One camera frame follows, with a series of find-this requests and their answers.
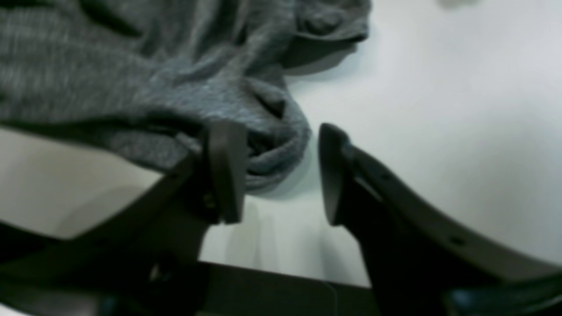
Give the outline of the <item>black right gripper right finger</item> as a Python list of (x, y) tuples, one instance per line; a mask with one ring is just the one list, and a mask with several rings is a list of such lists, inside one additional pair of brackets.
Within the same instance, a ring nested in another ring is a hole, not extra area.
[(559, 316), (561, 266), (447, 216), (321, 124), (324, 209), (357, 240), (382, 316)]

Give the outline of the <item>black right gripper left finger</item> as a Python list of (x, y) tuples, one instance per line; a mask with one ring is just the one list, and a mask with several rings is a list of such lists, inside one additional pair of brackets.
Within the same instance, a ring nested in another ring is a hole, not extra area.
[(239, 223), (247, 129), (213, 122), (203, 150), (124, 210), (60, 240), (1, 224), (1, 304), (32, 316), (193, 316), (210, 226)]

